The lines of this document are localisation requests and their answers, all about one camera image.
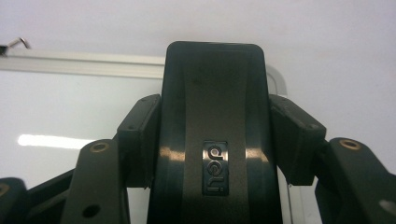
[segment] metal hook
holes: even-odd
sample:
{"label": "metal hook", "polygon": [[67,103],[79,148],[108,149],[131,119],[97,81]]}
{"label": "metal hook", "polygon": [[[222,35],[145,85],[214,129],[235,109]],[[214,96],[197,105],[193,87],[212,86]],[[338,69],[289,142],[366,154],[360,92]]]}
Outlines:
{"label": "metal hook", "polygon": [[30,45],[29,45],[29,43],[27,42],[27,40],[25,40],[25,39],[23,39],[23,38],[21,38],[21,37],[15,39],[15,40],[12,41],[11,43],[9,43],[7,46],[8,46],[9,48],[13,48],[13,47],[17,46],[17,45],[20,44],[20,43],[22,43],[27,49],[30,48]]}

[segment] black object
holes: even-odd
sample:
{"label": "black object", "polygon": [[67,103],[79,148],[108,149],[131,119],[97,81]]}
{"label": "black object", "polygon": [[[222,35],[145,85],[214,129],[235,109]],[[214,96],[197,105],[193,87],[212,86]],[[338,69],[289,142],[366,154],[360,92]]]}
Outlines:
{"label": "black object", "polygon": [[324,223],[396,223],[396,177],[368,147],[268,95],[254,45],[176,42],[163,98],[140,100],[76,170],[26,190],[0,179],[0,223],[129,223],[126,187],[151,188],[149,223],[281,223],[276,166],[311,185]]}

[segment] deli logo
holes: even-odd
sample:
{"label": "deli logo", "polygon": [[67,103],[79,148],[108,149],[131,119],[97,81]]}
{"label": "deli logo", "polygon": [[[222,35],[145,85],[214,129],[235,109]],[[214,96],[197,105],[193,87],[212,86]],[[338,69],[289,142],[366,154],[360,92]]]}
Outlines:
{"label": "deli logo", "polygon": [[229,194],[227,142],[204,142],[202,192],[208,196]]}

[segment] white wall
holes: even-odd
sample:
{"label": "white wall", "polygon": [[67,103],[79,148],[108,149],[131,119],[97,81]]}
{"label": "white wall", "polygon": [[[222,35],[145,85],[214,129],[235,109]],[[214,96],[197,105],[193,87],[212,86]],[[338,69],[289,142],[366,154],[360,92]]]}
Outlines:
{"label": "white wall", "polygon": [[[328,139],[360,140],[396,173],[395,1],[3,0],[0,10],[0,44],[22,36],[34,49],[164,56],[175,40],[258,44]],[[1,103],[13,99],[2,91]],[[303,194],[306,223],[318,223],[313,190]]]}

